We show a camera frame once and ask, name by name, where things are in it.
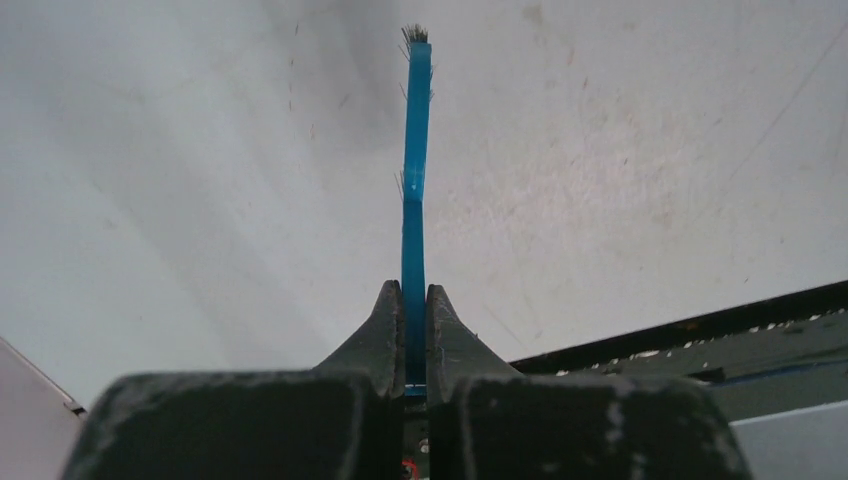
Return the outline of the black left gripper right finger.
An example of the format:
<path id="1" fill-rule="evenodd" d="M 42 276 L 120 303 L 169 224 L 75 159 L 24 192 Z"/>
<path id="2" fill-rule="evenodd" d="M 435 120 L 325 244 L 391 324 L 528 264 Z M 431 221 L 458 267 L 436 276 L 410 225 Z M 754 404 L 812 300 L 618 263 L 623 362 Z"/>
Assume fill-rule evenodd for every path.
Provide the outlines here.
<path id="1" fill-rule="evenodd" d="M 426 300 L 427 404 L 449 403 L 466 378 L 521 377 L 459 318 L 442 285 L 430 285 Z"/>

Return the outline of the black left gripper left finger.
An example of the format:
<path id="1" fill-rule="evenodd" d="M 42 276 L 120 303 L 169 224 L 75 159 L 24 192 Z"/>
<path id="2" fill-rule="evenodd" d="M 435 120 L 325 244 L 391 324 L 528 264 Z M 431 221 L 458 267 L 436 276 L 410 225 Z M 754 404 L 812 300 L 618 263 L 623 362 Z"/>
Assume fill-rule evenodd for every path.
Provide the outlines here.
<path id="1" fill-rule="evenodd" d="M 397 280 L 383 283 L 372 312 L 315 372 L 365 375 L 380 397 L 398 398 L 405 389 L 406 316 Z"/>

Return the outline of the blue hand brush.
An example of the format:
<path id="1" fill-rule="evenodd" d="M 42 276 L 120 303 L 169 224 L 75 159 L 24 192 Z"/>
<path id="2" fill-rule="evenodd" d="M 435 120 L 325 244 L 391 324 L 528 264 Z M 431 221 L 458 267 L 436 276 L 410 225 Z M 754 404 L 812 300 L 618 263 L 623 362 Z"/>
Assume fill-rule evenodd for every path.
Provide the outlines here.
<path id="1" fill-rule="evenodd" d="M 402 169 L 401 290 L 406 313 L 405 393 L 426 394 L 426 282 L 423 203 L 432 97 L 432 45 L 419 24 L 402 28 L 408 60 Z"/>

